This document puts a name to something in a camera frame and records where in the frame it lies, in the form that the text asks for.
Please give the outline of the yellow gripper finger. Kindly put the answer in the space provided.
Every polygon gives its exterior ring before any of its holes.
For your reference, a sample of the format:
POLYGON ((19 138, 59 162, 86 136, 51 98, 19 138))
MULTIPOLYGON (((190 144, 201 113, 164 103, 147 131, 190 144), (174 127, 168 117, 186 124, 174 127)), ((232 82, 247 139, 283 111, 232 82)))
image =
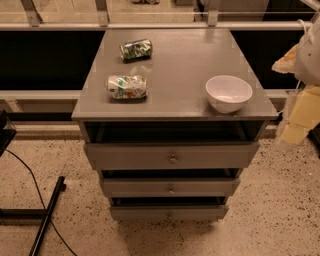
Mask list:
POLYGON ((309 130, 305 127, 281 123, 277 130, 277 138, 281 144, 299 145, 307 137, 309 130))
POLYGON ((296 51, 297 45, 294 45, 283 57, 272 65, 272 70, 282 74, 293 73, 296 51))

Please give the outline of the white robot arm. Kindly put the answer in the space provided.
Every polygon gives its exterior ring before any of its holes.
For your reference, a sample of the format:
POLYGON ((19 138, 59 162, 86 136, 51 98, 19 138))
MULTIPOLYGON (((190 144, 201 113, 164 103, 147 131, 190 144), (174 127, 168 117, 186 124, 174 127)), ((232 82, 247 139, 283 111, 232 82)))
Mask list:
POLYGON ((293 73, 305 88, 286 100, 277 130, 282 147, 299 145, 320 123, 320 19, 317 19, 283 57, 272 65, 278 73, 293 73))

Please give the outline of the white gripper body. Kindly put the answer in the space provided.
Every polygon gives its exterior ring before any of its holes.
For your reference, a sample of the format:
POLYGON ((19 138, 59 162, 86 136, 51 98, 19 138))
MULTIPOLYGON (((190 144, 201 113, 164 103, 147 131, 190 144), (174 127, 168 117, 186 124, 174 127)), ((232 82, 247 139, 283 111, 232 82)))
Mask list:
POLYGON ((309 130, 320 123, 320 86, 308 85, 298 94, 289 122, 309 130))

